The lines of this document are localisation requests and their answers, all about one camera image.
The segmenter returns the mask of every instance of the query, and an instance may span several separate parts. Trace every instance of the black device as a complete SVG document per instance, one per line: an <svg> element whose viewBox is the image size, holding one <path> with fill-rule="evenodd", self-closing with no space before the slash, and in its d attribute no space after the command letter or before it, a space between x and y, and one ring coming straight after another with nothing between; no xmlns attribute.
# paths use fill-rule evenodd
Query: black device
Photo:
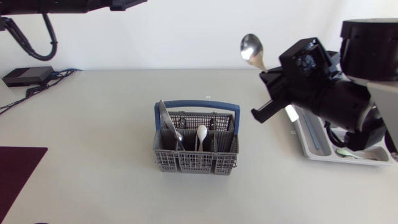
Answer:
<svg viewBox="0 0 398 224"><path fill-rule="evenodd" d="M48 67L17 68L2 78L8 87L46 85L51 80L54 69Z"/></svg>
<svg viewBox="0 0 398 224"><path fill-rule="evenodd" d="M371 94L358 83L398 80L398 19L344 21L341 37L341 56L326 51L317 38L303 39L279 57L281 67L260 73L272 100L253 109L253 116L263 123L287 105L297 105L327 121L334 145L354 151L389 136ZM339 63L345 75L337 69ZM330 123L347 130L344 140Z"/></svg>
<svg viewBox="0 0 398 224"><path fill-rule="evenodd" d="M8 30L18 44L32 57L48 61L57 52L57 38L47 13L86 13L92 10L109 7L112 11L125 11L129 7L147 0L1 0L0 31ZM16 23L6 15L42 14L51 37L52 50L46 55L39 55L30 45Z"/></svg>

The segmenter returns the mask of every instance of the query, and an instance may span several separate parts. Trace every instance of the white tray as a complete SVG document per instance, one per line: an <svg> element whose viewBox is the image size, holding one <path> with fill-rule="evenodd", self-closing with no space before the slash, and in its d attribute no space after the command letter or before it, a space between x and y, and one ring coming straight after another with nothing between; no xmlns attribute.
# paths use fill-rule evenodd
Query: white tray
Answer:
<svg viewBox="0 0 398 224"><path fill-rule="evenodd" d="M335 151L338 147L330 142L326 130L323 127L324 123L322 119L297 106L294 106L294 108L298 114L298 120L294 122L294 126L307 158L319 161L346 162L373 166L392 165L392 157L384 144L384 140L363 151L354 152L344 148L354 155L363 158L376 158L377 161L370 159L352 159L337 154ZM333 129L333 131L341 139L345 135L345 131L342 129Z"/></svg>

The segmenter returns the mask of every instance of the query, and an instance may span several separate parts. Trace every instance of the cutlery tray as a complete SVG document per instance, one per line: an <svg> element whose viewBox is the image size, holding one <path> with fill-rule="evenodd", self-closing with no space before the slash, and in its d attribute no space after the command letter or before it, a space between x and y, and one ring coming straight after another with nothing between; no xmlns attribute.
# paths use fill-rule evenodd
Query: cutlery tray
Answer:
<svg viewBox="0 0 398 224"><path fill-rule="evenodd" d="M183 136L184 151L179 150L177 140L166 127L159 114L159 104L155 105L156 133L153 150L155 162L163 172L190 174L230 175L236 167L239 152L239 106L215 101L165 101L167 108L199 106L234 111L228 113L193 113L169 111L177 131ZM203 141L203 151L199 152L197 129L205 125L208 129Z"/></svg>

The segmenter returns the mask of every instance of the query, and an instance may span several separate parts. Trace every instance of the blue handle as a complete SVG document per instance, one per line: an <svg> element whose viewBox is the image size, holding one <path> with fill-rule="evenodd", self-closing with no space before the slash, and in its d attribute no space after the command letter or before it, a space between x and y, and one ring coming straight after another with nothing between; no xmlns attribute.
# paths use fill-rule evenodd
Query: blue handle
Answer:
<svg viewBox="0 0 398 224"><path fill-rule="evenodd" d="M232 103L222 103L217 101L207 101L207 100L174 100L165 101L164 105L166 108L176 108L176 107L205 107L205 108L216 108L221 110L229 110L235 112L235 134L239 131L239 118L241 114L241 109L239 105L234 105ZM156 131L160 129L160 113L159 113L159 103L155 104L155 125Z"/></svg>

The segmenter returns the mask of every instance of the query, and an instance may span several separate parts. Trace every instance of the tabletop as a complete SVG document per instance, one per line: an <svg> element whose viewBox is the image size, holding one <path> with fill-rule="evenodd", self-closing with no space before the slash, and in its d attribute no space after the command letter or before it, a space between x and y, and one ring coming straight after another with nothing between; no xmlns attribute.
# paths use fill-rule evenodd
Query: tabletop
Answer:
<svg viewBox="0 0 398 224"><path fill-rule="evenodd" d="M258 73L77 72L15 106L0 116L0 144L49 150L3 223L396 223L398 165L306 159L285 111L252 117L270 100ZM0 83L0 106L25 90ZM241 107L231 175L160 171L159 100Z"/></svg>

